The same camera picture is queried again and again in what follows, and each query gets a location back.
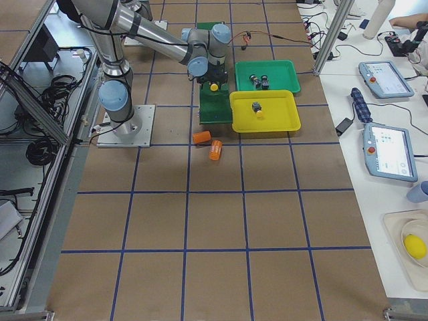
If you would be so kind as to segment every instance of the blue cup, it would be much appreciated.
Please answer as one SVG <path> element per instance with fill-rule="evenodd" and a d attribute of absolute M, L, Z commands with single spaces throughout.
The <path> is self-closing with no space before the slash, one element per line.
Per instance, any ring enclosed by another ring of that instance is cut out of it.
<path fill-rule="evenodd" d="M 416 185 L 407 193 L 407 199 L 412 203 L 428 201 L 428 181 Z"/>

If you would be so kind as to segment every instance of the orange cylinder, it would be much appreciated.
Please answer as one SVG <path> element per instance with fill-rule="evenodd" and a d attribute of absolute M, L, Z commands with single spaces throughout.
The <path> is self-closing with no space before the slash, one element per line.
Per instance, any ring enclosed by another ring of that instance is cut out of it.
<path fill-rule="evenodd" d="M 195 144 L 201 144 L 202 142 L 208 142 L 211 140 L 211 133 L 208 130 L 205 132 L 196 132 L 192 137 Z"/>
<path fill-rule="evenodd" d="M 209 149 L 209 159 L 213 161 L 218 161 L 221 154 L 221 147 L 223 143 L 220 140 L 213 140 L 211 143 L 211 148 Z"/>

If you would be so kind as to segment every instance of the white bowl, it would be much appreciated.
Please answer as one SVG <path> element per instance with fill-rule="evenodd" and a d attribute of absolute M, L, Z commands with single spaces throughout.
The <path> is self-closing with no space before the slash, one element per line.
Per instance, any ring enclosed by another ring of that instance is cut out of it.
<path fill-rule="evenodd" d="M 417 237 L 420 237 L 423 243 L 425 243 L 425 245 L 428 247 L 428 221 L 424 221 L 422 219 L 414 219 L 406 223 L 403 226 L 403 229 L 401 230 L 401 243 L 403 244 L 407 255 L 417 265 L 422 266 L 424 268 L 428 268 L 428 254 L 422 259 L 415 259 L 409 254 L 409 252 L 407 252 L 406 247 L 404 246 L 404 238 L 406 238 L 406 236 L 408 236 L 409 234 L 413 234 Z"/>

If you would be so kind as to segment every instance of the yellow tray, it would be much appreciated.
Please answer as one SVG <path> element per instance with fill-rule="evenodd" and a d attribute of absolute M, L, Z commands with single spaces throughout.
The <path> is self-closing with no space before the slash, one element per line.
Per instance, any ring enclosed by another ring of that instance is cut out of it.
<path fill-rule="evenodd" d="M 300 119 L 289 90 L 232 92 L 229 96 L 236 132 L 287 132 L 300 129 Z M 263 117 L 257 117 L 252 105 L 258 102 Z"/>

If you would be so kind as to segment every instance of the tablet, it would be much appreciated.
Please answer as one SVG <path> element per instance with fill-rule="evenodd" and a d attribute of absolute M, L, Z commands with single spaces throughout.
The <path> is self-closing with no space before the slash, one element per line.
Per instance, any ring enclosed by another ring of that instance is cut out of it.
<path fill-rule="evenodd" d="M 371 175 L 416 182 L 409 131 L 370 122 L 363 131 L 363 151 Z"/>
<path fill-rule="evenodd" d="M 360 74 L 378 98 L 411 97 L 415 93 L 390 61 L 360 62 Z"/>

